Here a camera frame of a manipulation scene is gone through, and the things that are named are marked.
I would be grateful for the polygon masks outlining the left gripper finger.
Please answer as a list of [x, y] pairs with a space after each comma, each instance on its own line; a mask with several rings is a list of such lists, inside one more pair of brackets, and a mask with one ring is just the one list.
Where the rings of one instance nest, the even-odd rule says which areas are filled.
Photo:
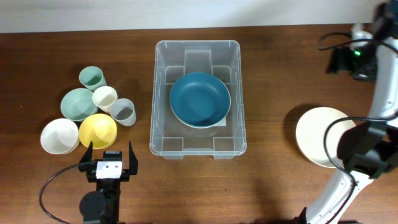
[[93, 153], [93, 142], [91, 141], [88, 146], [88, 149], [81, 158], [80, 163], [91, 162], [92, 153]]
[[137, 175], [137, 171], [138, 171], [138, 160], [137, 157], [133, 151], [132, 148], [132, 143], [131, 141], [129, 141], [129, 173], [131, 175]]

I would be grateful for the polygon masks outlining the cream plastic cup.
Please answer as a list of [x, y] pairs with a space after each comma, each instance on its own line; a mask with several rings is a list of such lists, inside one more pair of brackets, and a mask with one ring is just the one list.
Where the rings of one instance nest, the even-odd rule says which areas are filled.
[[118, 99], [116, 90], [111, 86], [101, 86], [93, 93], [93, 103], [105, 113], [110, 113], [111, 105]]

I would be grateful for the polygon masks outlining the green plastic cup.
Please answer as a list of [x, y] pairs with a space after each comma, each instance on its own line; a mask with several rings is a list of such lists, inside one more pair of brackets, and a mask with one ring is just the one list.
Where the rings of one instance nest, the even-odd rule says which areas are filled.
[[78, 78], [80, 83], [91, 91], [107, 85], [102, 70], [96, 66], [84, 68]]

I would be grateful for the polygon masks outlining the cream white plate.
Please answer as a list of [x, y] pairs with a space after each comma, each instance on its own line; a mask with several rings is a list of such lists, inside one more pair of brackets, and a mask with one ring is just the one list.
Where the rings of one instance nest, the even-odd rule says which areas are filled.
[[323, 147], [323, 137], [329, 124], [345, 117], [347, 115], [343, 112], [329, 107], [318, 107], [304, 113], [295, 130], [296, 142], [302, 154], [318, 166], [333, 169], [335, 166], [328, 156], [339, 166], [343, 166], [342, 160], [337, 157], [338, 143], [345, 131], [356, 126], [355, 123], [351, 120], [343, 121], [330, 129], [326, 139], [328, 153], [325, 153]]

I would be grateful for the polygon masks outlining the dark blue plate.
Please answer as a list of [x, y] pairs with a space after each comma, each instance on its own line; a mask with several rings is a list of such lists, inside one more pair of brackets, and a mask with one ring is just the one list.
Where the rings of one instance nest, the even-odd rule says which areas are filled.
[[217, 77], [203, 72], [188, 73], [171, 87], [172, 103], [231, 103], [227, 86]]

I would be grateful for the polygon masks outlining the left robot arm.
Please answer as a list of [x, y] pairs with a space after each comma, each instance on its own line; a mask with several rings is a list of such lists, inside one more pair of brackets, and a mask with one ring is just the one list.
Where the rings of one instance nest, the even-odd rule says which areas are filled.
[[79, 209], [84, 223], [119, 223], [119, 203], [121, 183], [128, 182], [136, 175], [138, 160], [129, 144], [129, 168], [123, 169], [121, 151], [105, 151], [102, 159], [92, 159], [91, 142], [78, 165], [78, 170], [86, 174], [89, 183], [96, 184], [96, 190], [83, 196]]

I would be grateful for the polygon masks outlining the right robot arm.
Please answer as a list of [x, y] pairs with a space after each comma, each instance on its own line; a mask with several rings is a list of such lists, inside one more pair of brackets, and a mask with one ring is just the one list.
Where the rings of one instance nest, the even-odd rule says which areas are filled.
[[375, 81], [373, 102], [367, 117], [328, 107], [300, 117], [298, 148], [334, 174], [295, 223], [339, 223], [362, 189], [397, 167], [397, 2], [378, 5], [370, 32], [356, 24], [347, 36], [347, 42], [331, 48], [327, 71], [347, 70], [354, 79]]

